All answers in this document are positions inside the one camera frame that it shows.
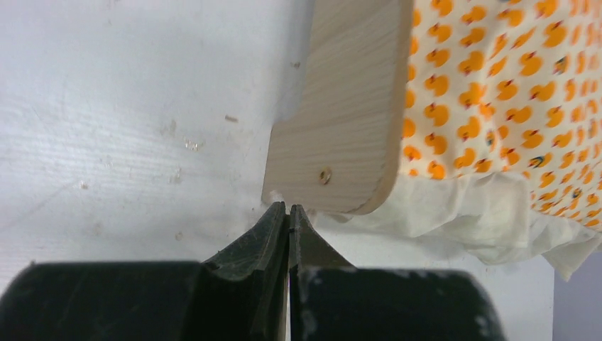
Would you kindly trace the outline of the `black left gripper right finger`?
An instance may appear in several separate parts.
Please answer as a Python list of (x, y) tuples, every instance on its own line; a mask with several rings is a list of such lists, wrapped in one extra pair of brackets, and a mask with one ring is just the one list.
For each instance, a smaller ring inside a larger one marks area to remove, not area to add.
[(290, 333), (293, 340), (504, 340), (484, 287), (445, 269), (354, 266), (290, 210)]

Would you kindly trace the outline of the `wooden pet bed frame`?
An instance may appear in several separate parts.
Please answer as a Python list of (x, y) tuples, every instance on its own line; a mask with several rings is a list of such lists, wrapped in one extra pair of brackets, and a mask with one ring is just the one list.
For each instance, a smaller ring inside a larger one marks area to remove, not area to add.
[(365, 215), (398, 176), (413, 3), (316, 1), (299, 107), (271, 131), (262, 198)]

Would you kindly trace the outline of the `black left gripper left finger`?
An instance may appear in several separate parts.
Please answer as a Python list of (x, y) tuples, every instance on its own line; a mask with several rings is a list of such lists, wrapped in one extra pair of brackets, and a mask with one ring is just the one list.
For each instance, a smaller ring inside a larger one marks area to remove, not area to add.
[(1, 296), (1, 339), (284, 340), (287, 222), (273, 203), (203, 262), (31, 264)]

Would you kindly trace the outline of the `orange patterned bed cushion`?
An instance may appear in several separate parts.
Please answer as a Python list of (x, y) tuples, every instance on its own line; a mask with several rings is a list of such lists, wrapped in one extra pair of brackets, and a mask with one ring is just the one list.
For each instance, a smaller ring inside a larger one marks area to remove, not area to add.
[(601, 2), (412, 9), (395, 187), (341, 221), (570, 278), (601, 250)]

